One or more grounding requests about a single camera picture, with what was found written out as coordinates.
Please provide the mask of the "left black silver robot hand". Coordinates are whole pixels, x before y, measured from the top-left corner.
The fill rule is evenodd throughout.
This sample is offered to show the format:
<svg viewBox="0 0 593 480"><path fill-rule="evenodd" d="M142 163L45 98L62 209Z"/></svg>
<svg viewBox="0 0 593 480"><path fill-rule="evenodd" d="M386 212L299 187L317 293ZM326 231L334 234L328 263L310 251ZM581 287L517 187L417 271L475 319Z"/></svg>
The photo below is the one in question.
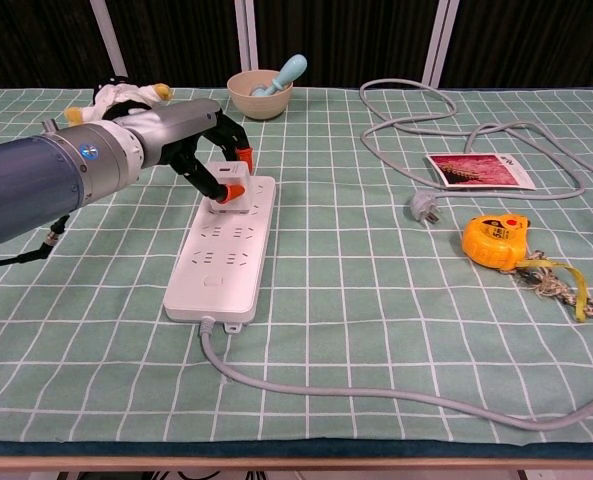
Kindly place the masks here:
<svg viewBox="0 0 593 480"><path fill-rule="evenodd" d="M198 140L204 137L221 149L227 161L252 167L252 148L244 128L225 115L218 102L206 98L178 102L129 115L121 124L140 141L145 168L169 165L203 196L220 204L245 193L242 185L218 182L195 156Z"/></svg>

